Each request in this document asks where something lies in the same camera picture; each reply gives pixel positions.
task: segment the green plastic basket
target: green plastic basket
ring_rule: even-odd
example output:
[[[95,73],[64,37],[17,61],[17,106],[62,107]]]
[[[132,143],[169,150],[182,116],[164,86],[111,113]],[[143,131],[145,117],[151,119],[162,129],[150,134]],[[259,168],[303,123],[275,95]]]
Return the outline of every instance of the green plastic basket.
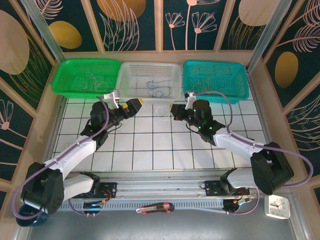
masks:
[[[245,67],[232,62],[186,61],[183,66],[183,91],[218,91],[225,94],[232,104],[236,104],[249,97]],[[227,103],[225,98],[218,94],[198,95],[196,99],[217,104]]]
[[[72,58],[58,68],[52,90],[70,99],[95,99],[111,93],[121,62],[103,58]]]

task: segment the white grid floor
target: white grid floor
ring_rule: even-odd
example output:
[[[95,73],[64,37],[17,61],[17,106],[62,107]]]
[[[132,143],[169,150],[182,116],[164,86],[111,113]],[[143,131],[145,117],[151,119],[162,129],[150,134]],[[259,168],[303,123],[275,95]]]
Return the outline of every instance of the white grid floor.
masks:
[[[78,138],[95,102],[95,99],[68,100],[55,143],[54,156]],[[230,110],[227,104],[211,103],[210,106],[215,120],[222,124],[229,122]],[[234,117],[231,130],[265,143],[251,93],[248,100],[234,104],[232,108]],[[166,119],[169,111],[169,105],[143,105],[135,117],[122,121],[122,127],[111,132],[104,145],[84,159],[74,172],[251,167],[249,159],[244,160],[227,149],[202,141],[199,135],[186,128],[184,121],[174,121],[172,116]]]

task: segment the clock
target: clock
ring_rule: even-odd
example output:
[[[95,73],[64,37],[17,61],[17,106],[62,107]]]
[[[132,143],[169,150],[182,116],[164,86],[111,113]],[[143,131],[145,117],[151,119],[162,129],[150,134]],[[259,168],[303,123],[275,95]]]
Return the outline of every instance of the clock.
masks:
[[[264,212],[276,219],[290,218],[290,203],[286,197],[270,195],[264,197]]]

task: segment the red utility knife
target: red utility knife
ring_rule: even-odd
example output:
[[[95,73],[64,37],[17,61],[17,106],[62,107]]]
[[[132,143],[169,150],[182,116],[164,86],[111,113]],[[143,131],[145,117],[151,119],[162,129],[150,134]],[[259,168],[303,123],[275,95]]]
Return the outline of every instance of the red utility knife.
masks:
[[[142,206],[135,211],[138,214],[151,214],[151,213],[170,213],[175,210],[175,206],[170,202],[159,202],[148,206]]]

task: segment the yellow oval shape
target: yellow oval shape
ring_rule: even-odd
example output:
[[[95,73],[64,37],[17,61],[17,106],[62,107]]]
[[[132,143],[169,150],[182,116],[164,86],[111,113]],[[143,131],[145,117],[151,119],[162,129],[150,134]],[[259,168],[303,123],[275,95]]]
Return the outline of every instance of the yellow oval shape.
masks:
[[[248,26],[262,26],[269,22],[279,0],[241,0],[239,18]]]
[[[0,69],[7,74],[20,74],[29,62],[28,36],[17,20],[2,10],[0,30]]]
[[[132,20],[130,9],[132,9],[136,18],[140,17],[146,9],[146,0],[97,0],[96,2],[105,15],[121,22]]]
[[[275,82],[280,88],[287,88],[295,80],[298,72],[299,62],[297,56],[285,51],[282,53],[275,64]]]
[[[66,21],[55,21],[49,28],[59,44],[66,49],[76,49],[82,44],[80,32]]]

